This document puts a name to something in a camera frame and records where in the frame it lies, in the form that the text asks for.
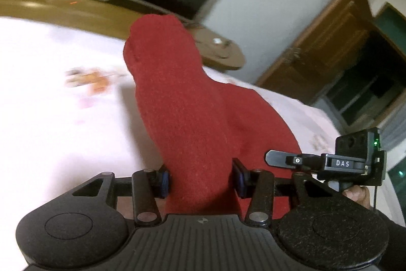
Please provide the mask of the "person's right hand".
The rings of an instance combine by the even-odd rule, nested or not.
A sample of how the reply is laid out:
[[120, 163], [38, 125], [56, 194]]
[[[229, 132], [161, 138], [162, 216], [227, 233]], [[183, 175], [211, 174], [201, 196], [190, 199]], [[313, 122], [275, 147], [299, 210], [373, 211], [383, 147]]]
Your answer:
[[352, 186], [343, 191], [343, 195], [364, 208], [371, 210], [370, 192], [366, 186]]

